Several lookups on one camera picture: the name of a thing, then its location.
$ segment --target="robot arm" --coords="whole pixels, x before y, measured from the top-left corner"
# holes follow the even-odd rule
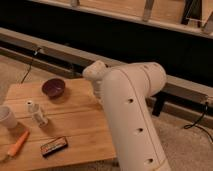
[[[145,102],[165,85],[164,69],[157,63],[106,68],[97,61],[83,76],[95,85],[94,94],[101,98],[121,170],[169,171]]]

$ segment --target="wire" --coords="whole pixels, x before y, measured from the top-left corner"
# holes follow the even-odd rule
[[[38,52],[41,50],[41,48],[39,47],[33,54],[33,57],[31,58],[30,64],[29,64],[29,68],[26,72],[26,74],[24,75],[24,77],[21,80],[21,84],[24,83],[25,79],[27,78],[28,74],[30,73],[31,69],[32,69],[32,64],[34,61],[34,58],[37,56]]]
[[[27,73],[24,75],[24,77],[21,80],[21,84],[25,81],[25,79],[27,78],[28,74],[30,73],[31,69],[32,69],[32,64],[34,61],[34,56],[31,58],[30,64],[29,64],[29,68],[27,70]]]
[[[190,129],[192,127],[199,128],[200,130],[202,130],[203,132],[205,132],[208,135],[211,143],[213,143],[212,135],[206,129],[204,129],[203,127],[197,125],[203,119],[203,117],[207,114],[208,108],[209,108],[209,105],[208,105],[208,102],[206,102],[203,114],[193,124],[185,125],[183,128],[184,129]]]

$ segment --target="black wall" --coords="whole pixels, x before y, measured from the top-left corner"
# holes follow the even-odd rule
[[[30,1],[0,1],[0,26],[213,86],[213,40]]]

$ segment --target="bowl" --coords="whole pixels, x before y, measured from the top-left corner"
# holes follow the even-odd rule
[[[65,82],[59,78],[53,78],[42,85],[42,92],[49,98],[60,97],[65,89]]]

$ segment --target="cup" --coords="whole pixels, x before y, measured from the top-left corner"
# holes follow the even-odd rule
[[[13,112],[7,106],[0,106],[0,124],[7,129],[15,128],[18,124]]]

